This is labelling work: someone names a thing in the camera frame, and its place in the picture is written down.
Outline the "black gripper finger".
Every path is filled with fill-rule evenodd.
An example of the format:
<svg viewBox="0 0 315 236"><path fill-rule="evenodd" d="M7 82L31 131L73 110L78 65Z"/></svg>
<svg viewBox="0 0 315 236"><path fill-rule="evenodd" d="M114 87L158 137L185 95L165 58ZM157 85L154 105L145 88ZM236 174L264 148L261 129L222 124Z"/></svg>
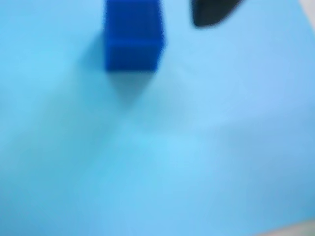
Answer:
<svg viewBox="0 0 315 236"><path fill-rule="evenodd" d="M192 0L192 20L196 27L215 26L224 21L242 0Z"/></svg>

